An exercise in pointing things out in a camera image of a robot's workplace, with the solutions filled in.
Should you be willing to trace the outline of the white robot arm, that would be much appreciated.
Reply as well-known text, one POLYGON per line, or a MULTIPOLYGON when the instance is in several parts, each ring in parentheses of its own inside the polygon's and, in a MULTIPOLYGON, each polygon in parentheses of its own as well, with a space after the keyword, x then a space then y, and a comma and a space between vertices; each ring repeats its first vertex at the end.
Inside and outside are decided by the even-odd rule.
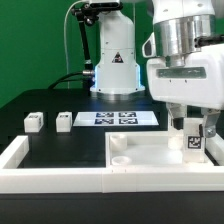
MULTIPOLYGON (((153 32, 142 46, 150 94, 167 104, 177 129, 186 108, 199 107, 199 133, 211 138, 224 110, 224 35, 215 33, 215 20, 224 18, 224 0, 146 2, 153 16, 153 32)), ((100 12, 95 91, 102 94, 131 93, 139 86, 133 23, 120 5, 121 0, 90 0, 90 7, 100 12)))

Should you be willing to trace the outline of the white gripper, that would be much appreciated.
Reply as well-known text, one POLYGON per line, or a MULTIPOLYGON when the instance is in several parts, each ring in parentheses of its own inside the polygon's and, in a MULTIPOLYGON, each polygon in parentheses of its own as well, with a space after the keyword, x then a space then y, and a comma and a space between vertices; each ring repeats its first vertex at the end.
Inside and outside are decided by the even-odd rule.
POLYGON ((155 37, 150 35, 142 46, 148 59, 149 91, 154 100, 167 102, 171 126, 176 130, 183 128, 186 105, 202 107, 202 134, 212 138, 220 110, 224 110, 224 34, 197 37, 193 43, 200 50, 185 58, 184 67, 172 68, 156 56, 155 37))

